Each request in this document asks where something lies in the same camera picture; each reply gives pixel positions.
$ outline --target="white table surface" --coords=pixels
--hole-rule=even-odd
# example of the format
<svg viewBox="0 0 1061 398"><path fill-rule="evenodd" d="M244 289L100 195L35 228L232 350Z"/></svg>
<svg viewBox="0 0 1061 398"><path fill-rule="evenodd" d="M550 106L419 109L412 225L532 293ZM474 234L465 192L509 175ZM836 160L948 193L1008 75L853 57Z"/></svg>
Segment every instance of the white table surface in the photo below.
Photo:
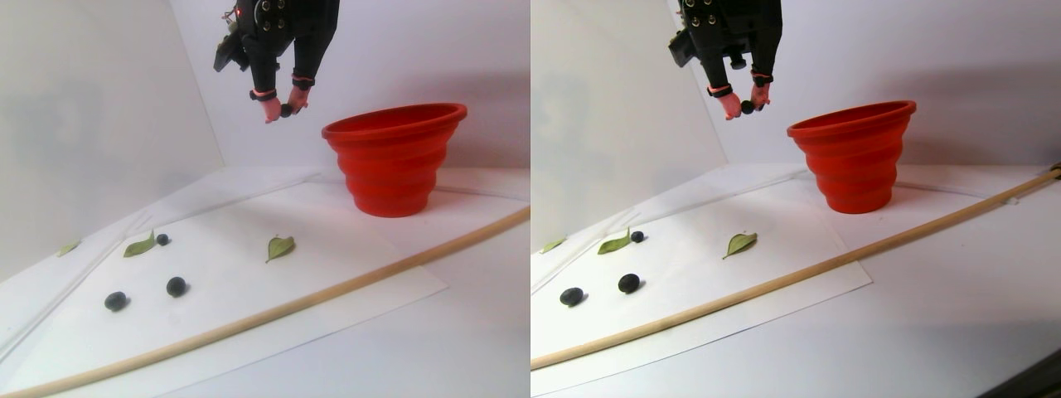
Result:
<svg viewBox="0 0 1061 398"><path fill-rule="evenodd" d="M313 171L263 170L227 169L223 175L214 177L215 181L243 180L241 184L245 187L236 190L260 190ZM335 173L325 172L318 180L334 176ZM482 191L519 200L528 195L529 173L525 169L443 169L439 172L438 184L440 189L448 191ZM159 220L172 217L167 211L175 203L174 197L153 205L149 211L154 210ZM127 222L116 223L119 224L124 226ZM530 388L526 376L530 361L526 273L526 255L533 252L529 240L529 225L523 223L460 253L433 261L424 267L449 285L437 294L162 396L526 396ZM30 272L19 282L42 285L48 282L47 275L38 274L48 273ZM0 288L6 288L0 289L4 297L20 294L28 300L34 297L25 294L44 292L37 294L40 301L51 298L48 292L59 290L58 287L32 291L12 285ZM24 311L35 311L35 308L25 306Z"/></svg>
<svg viewBox="0 0 1061 398"><path fill-rule="evenodd" d="M799 167L727 169L766 176ZM900 181L994 194L1043 170L900 166ZM856 248L978 200L897 188L885 209L829 219ZM873 283L859 290L543 397L975 397L1061 348L1059 205L1054 184L862 260Z"/></svg>

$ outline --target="wooden stick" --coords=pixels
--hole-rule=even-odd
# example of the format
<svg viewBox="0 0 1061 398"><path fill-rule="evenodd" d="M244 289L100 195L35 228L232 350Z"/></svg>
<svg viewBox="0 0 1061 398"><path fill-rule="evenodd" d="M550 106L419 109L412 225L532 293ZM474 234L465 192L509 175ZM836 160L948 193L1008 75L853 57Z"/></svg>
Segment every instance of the wooden stick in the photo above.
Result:
<svg viewBox="0 0 1061 398"><path fill-rule="evenodd" d="M980 201L972 206L963 208L961 210L955 211L947 215L944 215L938 220L925 223L921 226L911 228L907 231L901 232L899 235L883 239L881 241L868 244L860 248L848 252L846 254L836 256L829 260L819 262L817 264L811 265L806 269L794 272L792 274L782 276L780 278L745 289L743 291L730 294L728 296L708 301L706 304L693 307L685 311L669 315L662 319L650 322L645 325L641 325L633 329L628 329L609 336L594 340L592 342L571 347L561 351L553 352L542 357L535 358L530 360L530 369L540 369L545 366L551 366L558 364L560 362L570 361L578 357L587 356L596 351L601 351L607 348L618 346L633 340L644 338L646 335L673 328L675 326L684 324L686 322L699 318L701 316L711 314L713 312L720 311L723 309L738 305L741 302L750 300L752 298L762 296L764 294L770 293L778 289L795 284L797 282L810 279L812 277L824 274L829 271L838 269L842 265L857 261L859 259L887 252L894 247L901 246L903 244L909 243L911 241L924 238L928 235L935 233L944 228L951 227L955 224L961 223L962 221L972 219L979 213L989 210L992 206L1005 203L1010 197L1016 196L1031 188L1038 187L1043 183L1050 179L1061 179L1061 163L1055 165L1049 173L1042 176L1036 177L1027 183L1024 183L1017 187L1014 187L1006 192L996 194L984 201Z"/></svg>
<svg viewBox="0 0 1061 398"><path fill-rule="evenodd" d="M505 217L504 219L493 222L492 224L487 225L483 228L471 231L463 237L442 243L438 246L429 248L424 252L416 254L412 257L407 257L403 260L392 263L379 270L354 277L345 282L335 284L331 288L327 288L325 290L295 299L293 301L289 301L278 307L259 312L257 314L236 321L231 324L204 332L202 334L188 338L186 340L168 345L166 347L161 347L153 351L141 353L139 356L112 363L110 365L106 365L97 369L85 371L83 374L52 381L35 387L0 395L0 398L31 398L31 397L35 398L35 397L42 397L47 395L57 394L65 392L67 390L91 384L100 380L105 380L131 370L135 370L157 362L161 362L169 358L173 358L181 353L194 350L196 348L206 346L208 344L215 343L218 341L265 325L269 322L291 315L295 312L305 310L315 305L328 301L332 298L342 296L358 289L364 288L366 285L376 283L380 280L408 271L410 269L413 269L415 266L422 265L428 262L434 261L436 259L446 257L450 254L463 250L479 242L485 241L501 232L504 232L505 230L508 230L529 219L530 219L530 207L527 206L512 214Z"/></svg>

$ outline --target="white paper sheet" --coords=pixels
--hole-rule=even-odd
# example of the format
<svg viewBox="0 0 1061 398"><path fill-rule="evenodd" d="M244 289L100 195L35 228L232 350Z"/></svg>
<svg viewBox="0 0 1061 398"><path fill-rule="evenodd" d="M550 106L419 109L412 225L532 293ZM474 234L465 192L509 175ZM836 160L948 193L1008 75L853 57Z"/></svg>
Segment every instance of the white paper sheet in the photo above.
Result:
<svg viewBox="0 0 1061 398"><path fill-rule="evenodd" d="M0 347L20 341L23 332L36 326L38 316L50 313L52 298L66 296L90 272L100 256L117 244L123 233L135 233L144 226L170 224L189 212L214 208L239 197L268 193L290 187L318 172L308 168L226 168L207 175L188 187L166 196L142 211L84 237L68 255L49 256L8 280L0 282L0 302L23 301L19 306L0 306ZM5 358L0 348L0 362Z"/></svg>
<svg viewBox="0 0 1061 398"><path fill-rule="evenodd" d="M456 207L463 205L456 202ZM507 215L497 211L497 206L490 210L486 212L492 220L472 224L485 225ZM421 219L448 218L452 214L441 213L453 211L427 213ZM160 227L156 232L168 233L172 243L122 258L125 244L145 238L133 237L2 364L2 391L38 385L166 346L406 256L379 227L359 221L363 215L353 209L343 187L303 184ZM454 233L480 226L460 225ZM295 237L297 247L266 264L266 245L276 235ZM456 235L436 237L438 244ZM173 276L184 277L191 287L180 298L166 293L166 283ZM238 336L66 395L121 392L127 397L155 396L445 288L427 271L414 269ZM103 307L103 298L119 290L132 301L111 313Z"/></svg>
<svg viewBox="0 0 1061 398"><path fill-rule="evenodd" d="M537 358L677 313L847 252L799 185L782 183L654 221L647 239L607 255L589 250L532 296L532 356ZM756 245L726 260L735 233ZM619 291L625 274L645 284ZM671 357L870 283L857 263L740 306L605 351L532 371L542 395ZM588 297L567 308L559 295Z"/></svg>
<svg viewBox="0 0 1061 398"><path fill-rule="evenodd" d="M615 228L616 225L626 225L625 223L638 214L640 213L633 209L627 209L566 238L559 246L546 253L539 250L530 256L530 294L537 293L578 257L593 249L591 246L606 236L609 229Z"/></svg>

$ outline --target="bowl rim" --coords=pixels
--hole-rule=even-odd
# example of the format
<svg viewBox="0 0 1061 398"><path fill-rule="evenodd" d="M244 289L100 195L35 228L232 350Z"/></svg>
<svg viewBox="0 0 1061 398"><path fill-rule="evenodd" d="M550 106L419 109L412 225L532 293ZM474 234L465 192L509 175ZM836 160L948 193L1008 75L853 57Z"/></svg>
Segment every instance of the bowl rim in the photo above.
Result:
<svg viewBox="0 0 1061 398"><path fill-rule="evenodd" d="M354 132L338 132L333 131L332 127L347 123L351 120L365 119L370 117L376 117L385 114L400 113L410 109L427 108L427 107L448 107L451 109L450 113L439 116L437 118L432 118L428 120L421 120L419 122L402 124L382 128L371 128L371 129L359 129ZM394 138L402 137L412 134L417 134L424 127L432 125L442 125L449 123L457 123L464 120L468 116L468 107L464 104L453 103L453 102L437 102L437 103L425 103L425 104L415 104L398 106L386 109L373 110L366 114L361 114L352 116L346 119L337 120L320 128L320 136L329 141L359 141L368 139L380 139L380 138Z"/></svg>
<svg viewBox="0 0 1061 398"><path fill-rule="evenodd" d="M869 107L886 106L886 105L903 105L903 106L900 106L898 108L894 108L894 109L891 109L891 110L888 110L888 111L885 111L885 113L876 114L876 115L873 115L873 116L870 116L870 117L866 117L866 118L862 118L862 119L855 119L855 120L849 120L849 121L841 122L841 123L834 123L834 124L822 125L822 126L815 126L815 127L801 127L800 126L801 124L811 123L813 121L816 121L816 120L819 120L819 119L823 119L823 118L828 118L828 117L832 117L832 116L836 116L836 115L839 115L839 114L855 111L855 110L865 109L865 108L869 108ZM889 121L891 119L897 119L897 118L901 118L901 117L909 117L915 111L917 111L917 108L918 108L917 102L914 102L914 101L910 101L910 100L887 101L887 102L879 102L879 103L874 103L874 104L867 104L867 105L862 105L862 106L850 107L850 108L847 108L847 109L841 109L841 110L836 110L836 111L832 111L832 113L824 114L824 115L819 115L819 116L813 117L811 119L806 119L806 120L797 122L797 123L788 126L788 137L793 137L793 138L815 138L815 137L829 136L829 135L833 135L833 134L847 133L847 132L850 132L852 129L857 129L857 128L864 128L864 127L869 127L869 126L877 125L877 124L887 122L887 121Z"/></svg>

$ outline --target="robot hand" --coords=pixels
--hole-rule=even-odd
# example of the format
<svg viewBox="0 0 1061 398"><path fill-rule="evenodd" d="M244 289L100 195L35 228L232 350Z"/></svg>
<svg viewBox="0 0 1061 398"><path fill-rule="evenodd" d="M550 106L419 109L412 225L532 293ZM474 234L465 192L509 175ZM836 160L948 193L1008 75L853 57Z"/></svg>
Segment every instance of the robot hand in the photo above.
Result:
<svg viewBox="0 0 1061 398"><path fill-rule="evenodd" d="M715 97L716 92L723 90L729 90L730 93L723 97ZM723 109L726 110L726 120L733 120L733 118L741 117L741 98L736 97L736 93L730 89L730 86L723 88L712 88L711 86L708 86L708 92L710 92L712 97L718 99L718 103L723 104Z"/></svg>
<svg viewBox="0 0 1061 398"><path fill-rule="evenodd" d="M752 76L769 77L768 75L758 73L752 73ZM762 110L763 105L767 105L769 103L770 84L766 83L763 87L759 87L759 85L753 84L751 86L751 104L755 107L755 109Z"/></svg>
<svg viewBox="0 0 1061 398"><path fill-rule="evenodd" d="M265 124L280 119L280 100L274 98L267 101L260 101L262 109L265 110Z"/></svg>
<svg viewBox="0 0 1061 398"><path fill-rule="evenodd" d="M291 106L291 114L298 115L298 111L302 108L310 107L310 90L303 90L298 87L291 88L291 94L288 96L288 105Z"/></svg>

